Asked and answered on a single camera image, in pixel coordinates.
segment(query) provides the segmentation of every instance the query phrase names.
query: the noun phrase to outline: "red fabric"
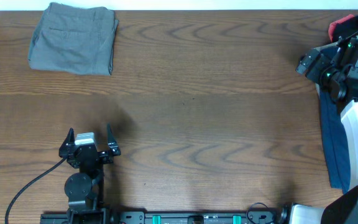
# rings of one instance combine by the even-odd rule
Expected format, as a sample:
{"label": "red fabric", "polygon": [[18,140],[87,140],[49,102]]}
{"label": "red fabric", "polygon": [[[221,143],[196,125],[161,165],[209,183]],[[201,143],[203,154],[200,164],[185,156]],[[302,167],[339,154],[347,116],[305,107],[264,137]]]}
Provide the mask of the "red fabric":
{"label": "red fabric", "polygon": [[334,36],[334,29],[336,27],[336,24],[338,23],[343,23],[348,19],[352,19],[354,16],[352,14],[349,14],[346,17],[343,17],[340,20],[337,20],[335,22],[330,23],[329,27],[328,27],[328,35],[329,35],[329,39],[331,40],[331,42],[333,41],[333,36]]}

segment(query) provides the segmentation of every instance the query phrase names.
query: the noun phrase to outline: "white background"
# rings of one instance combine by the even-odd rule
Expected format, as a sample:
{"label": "white background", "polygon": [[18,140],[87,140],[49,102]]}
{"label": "white background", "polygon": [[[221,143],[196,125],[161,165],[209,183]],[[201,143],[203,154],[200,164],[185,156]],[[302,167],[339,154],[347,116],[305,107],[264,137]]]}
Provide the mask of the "white background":
{"label": "white background", "polygon": [[[0,0],[0,10],[44,10],[51,0]],[[114,10],[358,9],[358,0],[62,0],[78,7]]]}

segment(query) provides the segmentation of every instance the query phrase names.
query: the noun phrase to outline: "wooden surface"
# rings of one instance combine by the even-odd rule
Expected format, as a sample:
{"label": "wooden surface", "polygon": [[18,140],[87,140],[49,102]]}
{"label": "wooden surface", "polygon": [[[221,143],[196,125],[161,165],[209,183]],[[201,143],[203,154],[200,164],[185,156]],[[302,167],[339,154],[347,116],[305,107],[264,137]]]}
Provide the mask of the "wooden surface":
{"label": "wooden surface", "polygon": [[[314,85],[295,73],[352,11],[117,11],[110,77],[31,70],[41,12],[0,12],[0,223],[28,181],[60,160],[70,127],[122,150],[106,166],[115,208],[326,206],[331,189]],[[65,211],[67,163],[19,197],[11,223]]]}

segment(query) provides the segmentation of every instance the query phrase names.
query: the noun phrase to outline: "blue fabric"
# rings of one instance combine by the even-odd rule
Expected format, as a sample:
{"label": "blue fabric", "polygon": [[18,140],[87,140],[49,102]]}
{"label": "blue fabric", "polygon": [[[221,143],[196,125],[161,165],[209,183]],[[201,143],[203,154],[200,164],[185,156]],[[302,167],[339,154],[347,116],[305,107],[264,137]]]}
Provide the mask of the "blue fabric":
{"label": "blue fabric", "polygon": [[[333,57],[337,47],[321,51],[327,57]],[[320,120],[321,137],[323,139],[324,156],[328,168],[331,187],[342,189],[343,193],[349,190],[351,180],[351,165],[349,148],[341,116],[337,113],[336,105],[332,102],[329,93],[320,90]]]}

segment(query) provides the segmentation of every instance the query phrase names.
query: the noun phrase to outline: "folded gray fabric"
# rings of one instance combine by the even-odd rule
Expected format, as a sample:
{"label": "folded gray fabric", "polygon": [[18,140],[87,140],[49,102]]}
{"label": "folded gray fabric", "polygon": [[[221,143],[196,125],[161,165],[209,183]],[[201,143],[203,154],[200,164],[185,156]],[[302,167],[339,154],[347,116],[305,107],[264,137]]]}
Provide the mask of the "folded gray fabric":
{"label": "folded gray fabric", "polygon": [[50,3],[33,33],[29,65],[37,70],[110,75],[118,20],[105,7]]}

